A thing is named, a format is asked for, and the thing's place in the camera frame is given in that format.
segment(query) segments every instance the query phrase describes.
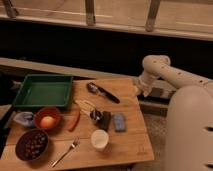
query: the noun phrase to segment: green plastic tray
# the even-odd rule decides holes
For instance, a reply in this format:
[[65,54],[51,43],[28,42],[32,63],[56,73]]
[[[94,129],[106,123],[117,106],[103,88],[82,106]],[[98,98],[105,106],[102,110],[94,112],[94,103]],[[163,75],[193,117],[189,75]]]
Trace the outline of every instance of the green plastic tray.
[[14,99],[15,108],[66,108],[70,102],[73,76],[55,74],[27,75]]

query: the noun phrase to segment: white cup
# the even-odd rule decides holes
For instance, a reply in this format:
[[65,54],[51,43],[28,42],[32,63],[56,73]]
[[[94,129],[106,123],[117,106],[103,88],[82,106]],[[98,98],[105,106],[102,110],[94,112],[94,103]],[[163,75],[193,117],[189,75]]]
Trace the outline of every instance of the white cup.
[[97,151],[103,151],[109,142],[109,135],[106,131],[98,129],[92,133],[91,143]]

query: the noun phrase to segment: dark bowl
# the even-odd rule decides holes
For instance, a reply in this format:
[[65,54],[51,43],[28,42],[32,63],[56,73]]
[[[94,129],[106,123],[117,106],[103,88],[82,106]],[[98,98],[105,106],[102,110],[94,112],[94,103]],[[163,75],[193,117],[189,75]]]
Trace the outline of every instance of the dark bowl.
[[16,144],[16,156],[23,161],[39,158],[47,149],[48,135],[40,129],[33,129],[24,133]]

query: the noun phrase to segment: silver fork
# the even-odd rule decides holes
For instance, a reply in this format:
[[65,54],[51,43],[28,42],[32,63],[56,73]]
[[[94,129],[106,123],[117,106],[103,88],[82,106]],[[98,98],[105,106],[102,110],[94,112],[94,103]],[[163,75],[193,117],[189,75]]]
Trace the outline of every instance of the silver fork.
[[58,158],[56,161],[53,162],[52,167],[55,167],[55,165],[61,161],[72,149],[74,149],[77,145],[80,144],[80,141],[78,139],[75,139],[73,143],[69,146],[68,150],[62,154],[60,158]]

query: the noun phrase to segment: black wall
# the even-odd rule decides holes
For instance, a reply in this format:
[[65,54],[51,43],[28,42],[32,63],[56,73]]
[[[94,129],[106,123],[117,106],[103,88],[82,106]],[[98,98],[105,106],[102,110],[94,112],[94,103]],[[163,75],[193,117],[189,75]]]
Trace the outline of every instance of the black wall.
[[213,42],[0,20],[0,56],[138,76],[150,54],[213,78]]

